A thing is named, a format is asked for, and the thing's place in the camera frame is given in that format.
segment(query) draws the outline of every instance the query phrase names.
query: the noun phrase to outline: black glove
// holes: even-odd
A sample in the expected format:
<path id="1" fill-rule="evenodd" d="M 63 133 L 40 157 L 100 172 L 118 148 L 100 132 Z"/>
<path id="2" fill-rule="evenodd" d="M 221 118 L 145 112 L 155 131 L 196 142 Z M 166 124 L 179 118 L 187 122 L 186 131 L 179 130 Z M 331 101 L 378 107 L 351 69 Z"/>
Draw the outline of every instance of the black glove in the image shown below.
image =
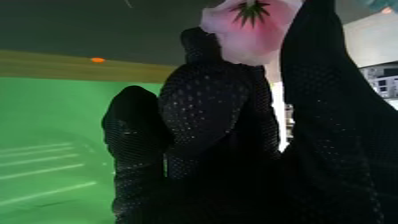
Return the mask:
<path id="1" fill-rule="evenodd" d="M 127 87 L 102 119 L 116 223 L 264 222 L 276 214 L 280 156 L 264 70 L 221 61 L 198 28 L 180 39 L 186 64 L 164 82 L 157 109 L 154 95 Z"/>
<path id="2" fill-rule="evenodd" d="M 398 116 L 346 54 L 333 0 L 307 0 L 283 39 L 292 104 L 282 155 L 289 223 L 398 223 Z"/>

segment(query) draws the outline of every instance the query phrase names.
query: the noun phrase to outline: green wall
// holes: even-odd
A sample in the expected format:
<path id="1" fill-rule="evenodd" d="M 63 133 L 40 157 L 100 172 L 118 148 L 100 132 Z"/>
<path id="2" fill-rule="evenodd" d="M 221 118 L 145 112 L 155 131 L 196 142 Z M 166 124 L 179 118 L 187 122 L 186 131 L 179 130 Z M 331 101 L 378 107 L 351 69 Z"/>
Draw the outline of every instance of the green wall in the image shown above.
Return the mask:
<path id="1" fill-rule="evenodd" d="M 1 224 L 111 223 L 113 169 L 99 122 L 127 85 L 0 78 Z M 159 92 L 159 84 L 134 85 Z"/>

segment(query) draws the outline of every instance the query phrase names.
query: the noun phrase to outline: floor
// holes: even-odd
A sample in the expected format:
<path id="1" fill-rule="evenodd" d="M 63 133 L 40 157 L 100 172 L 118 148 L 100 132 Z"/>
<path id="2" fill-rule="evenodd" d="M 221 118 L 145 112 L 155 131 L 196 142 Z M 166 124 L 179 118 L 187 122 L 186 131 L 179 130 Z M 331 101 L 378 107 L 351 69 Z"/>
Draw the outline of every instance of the floor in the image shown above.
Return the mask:
<path id="1" fill-rule="evenodd" d="M 72 142 L 0 149 L 1 224 L 111 223 L 111 160 L 99 154 Z"/>

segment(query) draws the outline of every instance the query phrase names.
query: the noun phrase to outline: pink flower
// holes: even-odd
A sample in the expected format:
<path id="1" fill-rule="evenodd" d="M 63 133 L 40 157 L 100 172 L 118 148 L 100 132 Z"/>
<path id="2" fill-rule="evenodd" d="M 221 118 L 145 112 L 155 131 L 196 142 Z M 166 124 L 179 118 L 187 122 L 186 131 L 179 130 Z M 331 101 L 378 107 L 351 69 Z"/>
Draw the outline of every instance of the pink flower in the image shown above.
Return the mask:
<path id="1" fill-rule="evenodd" d="M 262 22 L 255 18 L 253 26 L 250 21 L 243 26 L 241 19 L 234 21 L 237 11 L 232 9 L 246 0 L 225 0 L 214 8 L 205 8 L 200 21 L 203 32 L 216 35 L 223 60 L 251 66 L 266 64 L 271 60 L 299 8 L 299 0 L 257 1 L 267 3 L 264 10 L 269 16 L 262 16 Z"/>

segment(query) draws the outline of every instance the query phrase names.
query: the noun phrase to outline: orange light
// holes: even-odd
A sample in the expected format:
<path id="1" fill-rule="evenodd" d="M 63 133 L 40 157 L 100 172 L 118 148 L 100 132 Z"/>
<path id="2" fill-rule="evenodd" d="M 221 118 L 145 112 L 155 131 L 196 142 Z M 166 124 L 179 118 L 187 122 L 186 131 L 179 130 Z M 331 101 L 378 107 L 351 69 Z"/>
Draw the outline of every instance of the orange light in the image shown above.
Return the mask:
<path id="1" fill-rule="evenodd" d="M 102 58 L 90 58 L 90 61 L 92 61 L 93 63 L 102 63 L 102 62 L 104 62 L 104 59 L 102 59 Z"/>
<path id="2" fill-rule="evenodd" d="M 381 14 L 388 14 L 392 12 L 392 9 L 386 7 L 383 10 L 381 10 Z"/>

